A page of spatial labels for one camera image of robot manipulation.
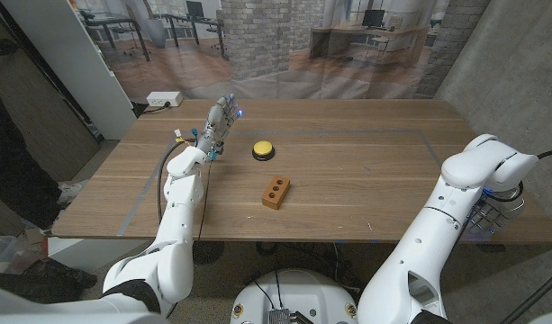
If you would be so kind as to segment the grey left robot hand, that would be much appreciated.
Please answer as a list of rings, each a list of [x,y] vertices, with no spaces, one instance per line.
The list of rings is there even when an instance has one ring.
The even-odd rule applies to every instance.
[[[197,136],[196,147],[206,154],[223,153],[224,140],[233,123],[242,115],[234,94],[222,96],[210,109],[204,129]]]

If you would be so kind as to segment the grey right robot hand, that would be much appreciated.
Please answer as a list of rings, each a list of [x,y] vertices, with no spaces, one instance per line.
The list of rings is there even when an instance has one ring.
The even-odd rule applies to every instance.
[[[523,212],[525,200],[522,193],[522,182],[504,192],[484,189],[467,217],[467,231],[470,234],[488,237],[505,227]]]

